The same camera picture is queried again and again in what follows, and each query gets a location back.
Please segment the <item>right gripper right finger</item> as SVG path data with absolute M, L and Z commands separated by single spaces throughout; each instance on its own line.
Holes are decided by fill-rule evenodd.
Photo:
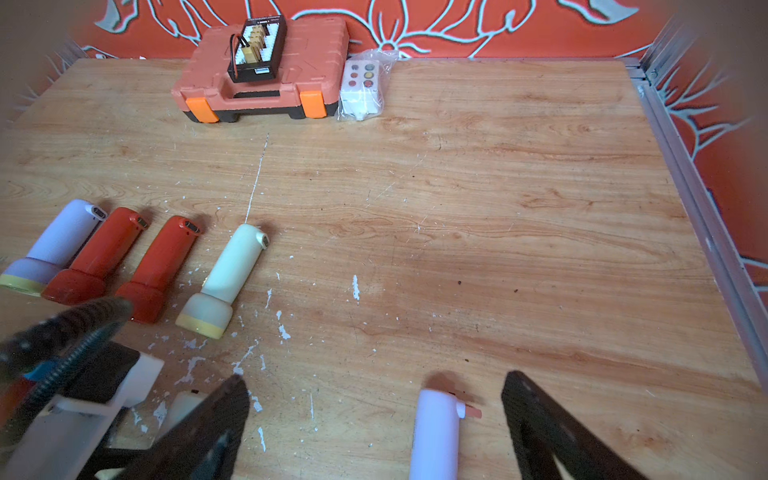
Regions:
M 642 479 L 549 394 L 521 371 L 506 375 L 501 392 L 507 426 L 523 479 Z

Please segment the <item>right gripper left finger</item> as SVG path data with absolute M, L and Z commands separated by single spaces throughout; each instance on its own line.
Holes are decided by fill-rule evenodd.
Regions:
M 119 479 L 230 479 L 250 400 L 232 375 L 153 446 L 131 460 Z

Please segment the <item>green flashlight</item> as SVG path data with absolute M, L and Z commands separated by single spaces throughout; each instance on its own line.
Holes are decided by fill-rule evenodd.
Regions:
M 171 403 L 170 408 L 160 425 L 156 439 L 159 440 L 180 423 L 189 413 L 191 413 L 207 397 L 207 394 L 199 390 L 190 390 L 180 392 Z
M 233 303 L 251 274 L 269 238 L 260 228 L 240 225 L 210 271 L 201 290 L 192 295 L 175 325 L 211 339 L 220 339 L 233 315 Z

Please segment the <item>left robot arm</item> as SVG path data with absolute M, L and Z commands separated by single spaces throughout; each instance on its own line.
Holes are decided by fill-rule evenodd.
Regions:
M 1 343 L 1 382 L 9 383 L 64 352 L 1 428 L 1 448 L 15 447 L 43 408 L 104 348 L 133 316 L 133 303 L 103 297 L 64 310 Z

